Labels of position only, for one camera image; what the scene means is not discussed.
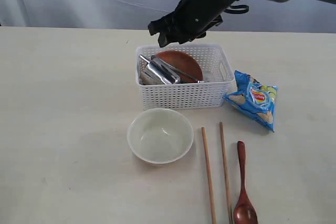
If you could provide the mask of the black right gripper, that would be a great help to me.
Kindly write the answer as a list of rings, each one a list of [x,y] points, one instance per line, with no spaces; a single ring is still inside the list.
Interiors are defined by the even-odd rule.
[[[159,47],[182,44],[203,37],[210,28],[219,25],[223,21],[222,11],[223,0],[190,0],[168,15],[151,21],[148,31],[151,36],[160,33]]]

